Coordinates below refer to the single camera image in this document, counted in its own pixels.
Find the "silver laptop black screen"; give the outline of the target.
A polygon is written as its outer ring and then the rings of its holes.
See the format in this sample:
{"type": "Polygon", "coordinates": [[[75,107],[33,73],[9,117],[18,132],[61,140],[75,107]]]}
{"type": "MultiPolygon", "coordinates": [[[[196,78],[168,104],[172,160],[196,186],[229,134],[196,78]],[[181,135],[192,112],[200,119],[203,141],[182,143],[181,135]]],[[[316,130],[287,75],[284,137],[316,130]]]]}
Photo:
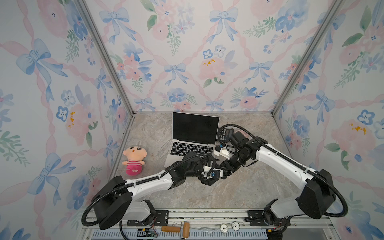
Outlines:
{"type": "Polygon", "coordinates": [[[174,112],[173,137],[164,167],[181,161],[190,152],[213,154],[219,121],[219,117],[174,112]]]}

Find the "black wireless mouse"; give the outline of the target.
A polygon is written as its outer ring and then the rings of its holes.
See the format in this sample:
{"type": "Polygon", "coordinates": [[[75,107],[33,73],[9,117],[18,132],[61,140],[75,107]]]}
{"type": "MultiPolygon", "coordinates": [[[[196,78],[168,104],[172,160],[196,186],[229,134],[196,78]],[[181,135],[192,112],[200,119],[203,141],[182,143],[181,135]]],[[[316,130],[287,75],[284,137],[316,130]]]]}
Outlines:
{"type": "Polygon", "coordinates": [[[203,185],[212,186],[215,182],[217,182],[223,176],[222,171],[213,170],[212,172],[202,172],[198,177],[199,181],[203,185]]]}

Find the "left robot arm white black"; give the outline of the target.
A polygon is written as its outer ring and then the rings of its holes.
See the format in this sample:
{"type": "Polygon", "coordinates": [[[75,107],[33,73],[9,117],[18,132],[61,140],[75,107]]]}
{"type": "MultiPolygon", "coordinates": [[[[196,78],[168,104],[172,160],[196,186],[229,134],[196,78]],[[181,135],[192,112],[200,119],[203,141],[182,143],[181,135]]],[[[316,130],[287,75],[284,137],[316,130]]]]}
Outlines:
{"type": "Polygon", "coordinates": [[[85,227],[99,225],[106,230],[121,220],[148,222],[154,215],[149,201],[141,198],[181,186],[187,178],[198,178],[211,186],[223,177],[216,159],[209,154],[189,153],[181,161],[152,176],[124,180],[122,176],[110,180],[85,209],[81,222],[85,227]]]}

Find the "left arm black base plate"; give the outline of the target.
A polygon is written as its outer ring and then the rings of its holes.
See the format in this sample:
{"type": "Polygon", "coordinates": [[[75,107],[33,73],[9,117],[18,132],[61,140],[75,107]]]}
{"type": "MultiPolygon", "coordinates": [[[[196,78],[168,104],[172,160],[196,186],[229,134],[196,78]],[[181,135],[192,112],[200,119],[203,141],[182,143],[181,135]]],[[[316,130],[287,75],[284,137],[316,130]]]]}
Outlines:
{"type": "Polygon", "coordinates": [[[156,210],[155,213],[151,213],[146,219],[143,221],[134,221],[128,220],[128,227],[163,227],[168,225],[169,220],[169,211],[168,210],[156,210]]]}

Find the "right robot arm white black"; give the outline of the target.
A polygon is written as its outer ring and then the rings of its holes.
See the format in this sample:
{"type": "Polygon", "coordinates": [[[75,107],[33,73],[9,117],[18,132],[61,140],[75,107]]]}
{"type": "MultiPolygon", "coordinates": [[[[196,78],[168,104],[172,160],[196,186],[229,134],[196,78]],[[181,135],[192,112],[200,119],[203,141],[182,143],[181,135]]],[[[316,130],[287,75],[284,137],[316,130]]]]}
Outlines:
{"type": "Polygon", "coordinates": [[[318,220],[323,216],[342,218],[347,215],[348,204],[334,187],[329,172],[306,167],[280,153],[259,137],[250,140],[241,133],[236,133],[230,137],[230,143],[236,152],[220,165],[223,179],[244,167],[248,160],[255,160],[272,167],[301,190],[297,197],[269,202],[263,209],[260,221],[274,226],[296,216],[306,215],[318,220]]]}

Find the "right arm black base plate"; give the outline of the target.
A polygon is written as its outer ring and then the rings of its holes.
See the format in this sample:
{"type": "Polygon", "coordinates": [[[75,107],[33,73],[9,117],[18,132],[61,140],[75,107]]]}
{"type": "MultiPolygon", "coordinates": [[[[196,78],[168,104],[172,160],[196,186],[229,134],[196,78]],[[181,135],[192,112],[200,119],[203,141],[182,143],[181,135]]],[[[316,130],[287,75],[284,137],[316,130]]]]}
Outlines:
{"type": "Polygon", "coordinates": [[[271,213],[265,213],[264,210],[249,210],[247,211],[247,217],[244,219],[246,223],[249,223],[252,227],[283,227],[290,226],[291,223],[287,218],[278,219],[271,213]]]}

